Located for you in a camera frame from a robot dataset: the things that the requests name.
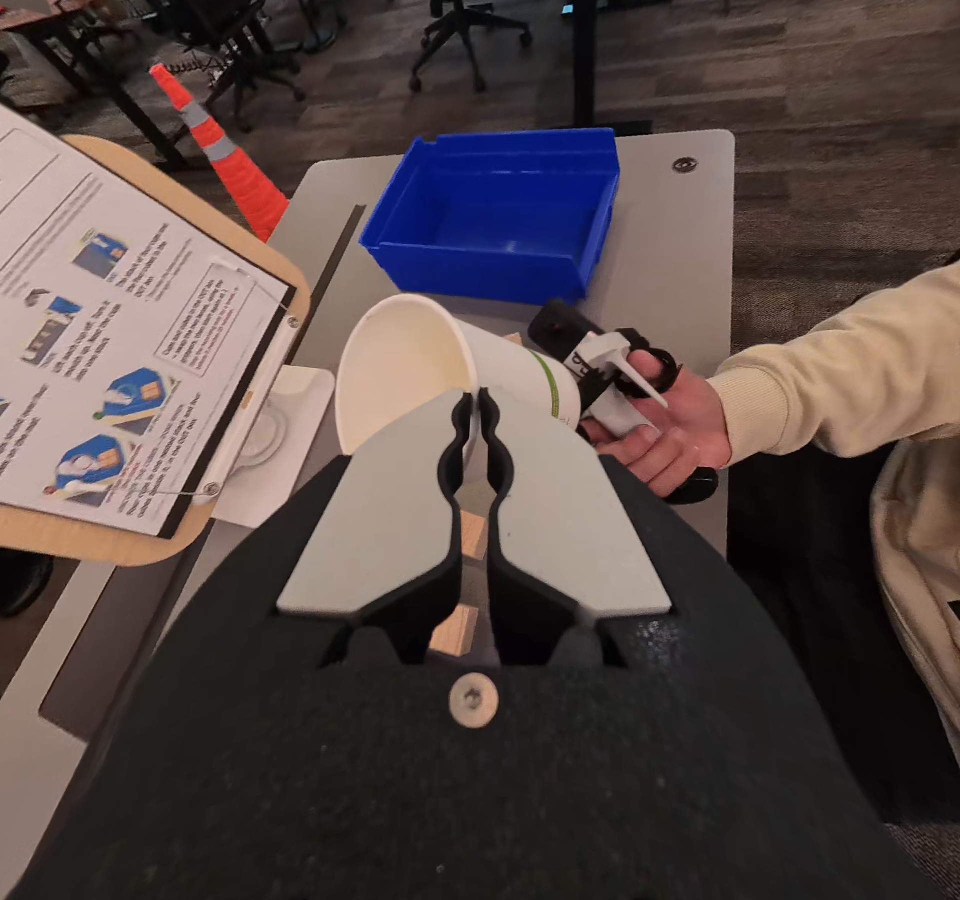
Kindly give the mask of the light wooden board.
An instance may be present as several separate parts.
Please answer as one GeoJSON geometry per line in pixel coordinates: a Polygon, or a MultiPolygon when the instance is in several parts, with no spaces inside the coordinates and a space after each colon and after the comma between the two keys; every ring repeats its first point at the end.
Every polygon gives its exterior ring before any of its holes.
{"type": "Polygon", "coordinates": [[[170,537],[137,534],[7,504],[1,506],[4,548],[52,557],[106,561],[119,566],[143,566],[183,551],[210,520],[271,385],[284,359],[293,352],[294,340],[305,329],[310,288],[303,272],[277,250],[260,242],[234,220],[131,150],[86,135],[67,134],[60,140],[242,258],[247,268],[264,271],[286,288],[277,302],[277,322],[262,342],[259,360],[242,377],[240,400],[229,415],[210,462],[200,470],[202,478],[198,488],[180,496],[188,504],[170,537]]]}

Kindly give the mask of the person's right hand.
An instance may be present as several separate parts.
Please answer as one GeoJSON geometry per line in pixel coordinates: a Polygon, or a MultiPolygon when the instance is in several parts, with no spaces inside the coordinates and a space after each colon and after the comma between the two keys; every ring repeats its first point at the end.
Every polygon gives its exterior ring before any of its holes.
{"type": "Polygon", "coordinates": [[[721,400],[706,379],[682,366],[664,397],[666,407],[651,398],[634,400],[633,408],[651,423],[622,437],[591,417],[582,427],[599,454],[615,458],[666,499],[697,468],[723,468],[732,448],[721,400]]]}

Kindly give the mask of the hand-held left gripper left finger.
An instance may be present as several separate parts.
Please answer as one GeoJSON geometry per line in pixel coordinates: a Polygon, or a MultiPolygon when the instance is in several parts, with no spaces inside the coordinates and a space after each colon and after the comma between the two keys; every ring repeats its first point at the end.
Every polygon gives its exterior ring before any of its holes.
{"type": "Polygon", "coordinates": [[[378,628],[401,661],[424,660],[461,595],[456,493],[473,401],[448,390],[354,451],[277,599],[278,613],[378,628]]]}

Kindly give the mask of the brown wooden desk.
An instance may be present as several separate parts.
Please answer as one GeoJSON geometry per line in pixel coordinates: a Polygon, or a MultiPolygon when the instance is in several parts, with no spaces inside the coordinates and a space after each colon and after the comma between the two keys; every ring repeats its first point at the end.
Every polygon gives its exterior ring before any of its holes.
{"type": "Polygon", "coordinates": [[[95,0],[2,0],[2,33],[17,33],[33,45],[56,72],[83,97],[98,89],[142,134],[166,173],[190,165],[177,142],[164,133],[124,88],[122,81],[91,53],[73,30],[75,18],[95,0]]]}

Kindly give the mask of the orange traffic cone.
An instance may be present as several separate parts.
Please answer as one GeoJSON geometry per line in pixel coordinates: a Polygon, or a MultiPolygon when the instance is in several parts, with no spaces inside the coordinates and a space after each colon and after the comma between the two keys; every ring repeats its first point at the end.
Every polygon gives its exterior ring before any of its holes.
{"type": "Polygon", "coordinates": [[[286,213],[289,198],[165,65],[154,64],[150,75],[174,106],[252,232],[266,243],[286,213]]]}

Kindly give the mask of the blue plastic bin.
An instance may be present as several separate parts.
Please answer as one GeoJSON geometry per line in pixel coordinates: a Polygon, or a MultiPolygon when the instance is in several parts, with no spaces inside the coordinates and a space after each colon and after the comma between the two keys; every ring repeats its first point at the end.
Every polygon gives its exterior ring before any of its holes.
{"type": "Polygon", "coordinates": [[[358,241],[402,292],[576,304],[613,217],[615,137],[593,127],[415,139],[358,241]]]}

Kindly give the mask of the person's right forearm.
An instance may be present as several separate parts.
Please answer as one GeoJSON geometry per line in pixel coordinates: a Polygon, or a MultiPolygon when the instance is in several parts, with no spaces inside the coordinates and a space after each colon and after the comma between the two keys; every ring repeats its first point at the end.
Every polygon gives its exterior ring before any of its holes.
{"type": "Polygon", "coordinates": [[[958,436],[959,265],[859,299],[797,339],[751,346],[708,383],[734,464],[813,443],[840,458],[958,436]]]}

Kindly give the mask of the white paper cup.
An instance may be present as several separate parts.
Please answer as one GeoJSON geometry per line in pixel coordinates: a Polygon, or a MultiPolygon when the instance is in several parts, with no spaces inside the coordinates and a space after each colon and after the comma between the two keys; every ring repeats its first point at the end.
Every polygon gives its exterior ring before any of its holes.
{"type": "Polygon", "coordinates": [[[334,416],[346,455],[449,390],[503,388],[572,429],[583,412],[574,376],[559,360],[455,318],[422,294],[380,301],[345,345],[334,416]]]}

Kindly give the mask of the person's black pants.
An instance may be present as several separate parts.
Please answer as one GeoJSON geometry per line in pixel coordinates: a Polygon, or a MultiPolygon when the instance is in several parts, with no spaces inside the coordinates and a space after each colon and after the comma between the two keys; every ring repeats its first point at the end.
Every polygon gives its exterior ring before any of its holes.
{"type": "Polygon", "coordinates": [[[882,821],[958,822],[958,764],[874,566],[870,497],[893,449],[842,459],[810,444],[735,464],[727,560],[791,647],[882,821]]]}

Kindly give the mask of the white stand base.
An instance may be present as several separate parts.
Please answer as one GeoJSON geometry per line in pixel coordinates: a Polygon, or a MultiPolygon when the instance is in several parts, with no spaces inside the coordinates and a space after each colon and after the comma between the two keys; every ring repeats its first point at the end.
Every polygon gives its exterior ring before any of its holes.
{"type": "Polygon", "coordinates": [[[212,517],[254,530],[291,497],[334,392],[325,369],[283,366],[226,479],[212,517]]]}

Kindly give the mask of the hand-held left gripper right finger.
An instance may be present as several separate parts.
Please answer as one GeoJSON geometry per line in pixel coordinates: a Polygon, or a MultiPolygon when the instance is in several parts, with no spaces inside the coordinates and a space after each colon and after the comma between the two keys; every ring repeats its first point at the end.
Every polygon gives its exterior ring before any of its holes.
{"type": "Polygon", "coordinates": [[[659,617],[671,599],[600,457],[504,388],[478,395],[488,611],[502,666],[544,666],[577,628],[659,617]]]}

